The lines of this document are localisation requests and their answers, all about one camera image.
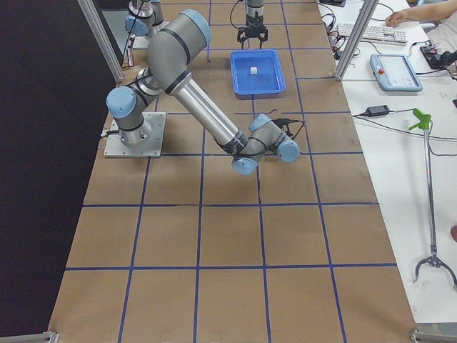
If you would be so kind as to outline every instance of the red round object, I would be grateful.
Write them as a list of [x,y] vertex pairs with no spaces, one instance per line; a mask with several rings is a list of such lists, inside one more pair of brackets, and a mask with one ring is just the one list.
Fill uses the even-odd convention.
[[451,236],[457,242],[457,225],[451,227]]

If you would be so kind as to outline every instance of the green object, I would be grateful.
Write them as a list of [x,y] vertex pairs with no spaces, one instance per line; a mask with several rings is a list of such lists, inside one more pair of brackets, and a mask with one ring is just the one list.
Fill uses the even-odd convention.
[[417,119],[419,119],[419,123],[410,126],[408,129],[412,130],[418,127],[421,130],[428,131],[430,129],[431,115],[424,114],[420,109],[413,109],[413,114],[414,116],[416,116]]

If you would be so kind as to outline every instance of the tablet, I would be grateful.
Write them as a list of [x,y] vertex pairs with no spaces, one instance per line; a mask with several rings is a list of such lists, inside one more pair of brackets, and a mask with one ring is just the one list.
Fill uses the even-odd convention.
[[422,84],[405,55],[373,54],[370,65],[383,91],[422,90]]

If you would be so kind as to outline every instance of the computer keyboard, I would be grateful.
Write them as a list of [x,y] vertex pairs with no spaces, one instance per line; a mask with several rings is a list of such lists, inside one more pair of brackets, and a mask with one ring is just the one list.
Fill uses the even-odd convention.
[[[354,24],[338,24],[336,30],[340,36],[349,37]],[[367,26],[362,35],[361,41],[370,41],[372,43],[403,45],[408,42],[406,32],[386,26]]]

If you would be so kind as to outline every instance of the black curtain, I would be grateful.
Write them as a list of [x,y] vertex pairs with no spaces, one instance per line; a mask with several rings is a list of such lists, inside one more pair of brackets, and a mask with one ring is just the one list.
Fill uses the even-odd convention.
[[0,9],[6,337],[48,328],[115,82],[77,0],[2,1]]

